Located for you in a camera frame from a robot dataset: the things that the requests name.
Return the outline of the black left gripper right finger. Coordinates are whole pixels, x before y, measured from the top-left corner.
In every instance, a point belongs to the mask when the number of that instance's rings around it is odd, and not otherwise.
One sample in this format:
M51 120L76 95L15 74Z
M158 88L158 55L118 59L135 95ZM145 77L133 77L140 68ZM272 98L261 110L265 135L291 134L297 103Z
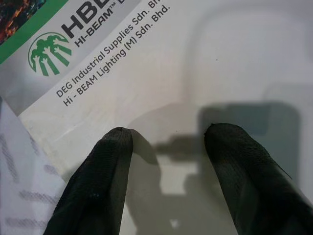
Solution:
M204 144L238 235L313 235L313 204L243 128L212 124Z

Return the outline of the white quilted mattress cover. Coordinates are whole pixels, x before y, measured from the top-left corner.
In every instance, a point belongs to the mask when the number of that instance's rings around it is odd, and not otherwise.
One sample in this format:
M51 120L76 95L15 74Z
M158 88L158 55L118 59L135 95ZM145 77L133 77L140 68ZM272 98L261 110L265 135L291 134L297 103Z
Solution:
M43 235L65 185L0 97L0 235Z

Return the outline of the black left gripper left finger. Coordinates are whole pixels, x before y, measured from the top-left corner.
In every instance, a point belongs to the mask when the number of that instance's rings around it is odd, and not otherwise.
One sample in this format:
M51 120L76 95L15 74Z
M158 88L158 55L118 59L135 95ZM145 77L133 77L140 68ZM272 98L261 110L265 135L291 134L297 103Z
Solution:
M106 133L71 176L46 235L119 235L133 154L130 129Z

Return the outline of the white brochure with green logo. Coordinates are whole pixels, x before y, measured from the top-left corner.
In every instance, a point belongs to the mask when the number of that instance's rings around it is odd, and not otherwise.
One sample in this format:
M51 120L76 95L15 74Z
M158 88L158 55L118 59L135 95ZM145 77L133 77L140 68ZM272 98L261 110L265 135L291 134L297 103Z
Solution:
M119 235L238 235L204 144L216 123L313 204L313 0L0 0L0 97L65 188L131 130Z

